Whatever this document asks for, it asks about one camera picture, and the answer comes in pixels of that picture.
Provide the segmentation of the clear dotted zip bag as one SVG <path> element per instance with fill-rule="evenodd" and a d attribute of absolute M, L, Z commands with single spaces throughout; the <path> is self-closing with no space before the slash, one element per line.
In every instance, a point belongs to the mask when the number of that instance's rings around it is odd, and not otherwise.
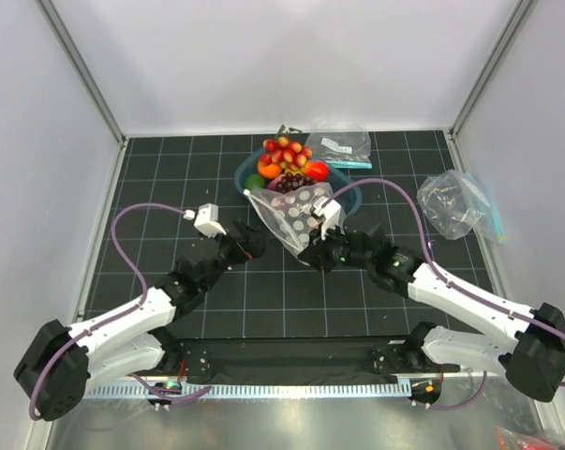
<path fill-rule="evenodd" d="M 314 201 L 318 197 L 331 198 L 333 190 L 328 183 L 317 183 L 286 194 L 262 188 L 251 191 L 245 189 L 244 195 L 266 228 L 286 250 L 298 258 L 307 247 L 310 234 L 315 231 L 320 235 L 317 222 L 311 216 Z M 343 224 L 345 218 L 342 207 L 338 226 Z"/>

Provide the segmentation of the dark red grape bunch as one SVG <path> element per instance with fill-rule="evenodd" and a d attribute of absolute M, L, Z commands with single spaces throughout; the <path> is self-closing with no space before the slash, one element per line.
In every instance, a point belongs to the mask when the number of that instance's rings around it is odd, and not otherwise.
<path fill-rule="evenodd" d="M 301 173 L 285 173 L 274 183 L 274 191 L 286 194 L 305 186 L 312 186 L 315 181 Z"/>

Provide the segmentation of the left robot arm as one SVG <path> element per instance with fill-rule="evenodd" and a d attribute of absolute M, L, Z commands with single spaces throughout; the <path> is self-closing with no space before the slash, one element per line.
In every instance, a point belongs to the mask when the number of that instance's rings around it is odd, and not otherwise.
<path fill-rule="evenodd" d="M 14 370 L 29 397 L 30 418 L 56 420 L 76 407 L 87 391 L 128 374 L 176 371 L 182 347 L 168 325 L 197 308 L 234 265 L 265 251 L 265 232 L 241 219 L 232 224 L 232 231 L 216 236 L 213 258 L 180 258 L 139 298 L 85 322 L 63 325 L 53 320 L 40 327 Z"/>

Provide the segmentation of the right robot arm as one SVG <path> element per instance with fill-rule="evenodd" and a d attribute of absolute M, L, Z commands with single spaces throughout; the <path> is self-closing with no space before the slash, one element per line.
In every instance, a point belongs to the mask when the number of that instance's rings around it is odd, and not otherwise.
<path fill-rule="evenodd" d="M 388 293 L 441 309 L 471 332 L 424 322 L 409 335 L 407 365 L 416 371 L 456 365 L 504 377 L 529 398 L 550 402 L 565 386 L 565 316 L 548 303 L 534 308 L 498 297 L 434 262 L 395 245 L 382 230 L 299 237 L 300 262 L 328 273 L 339 264 L 359 268 Z"/>

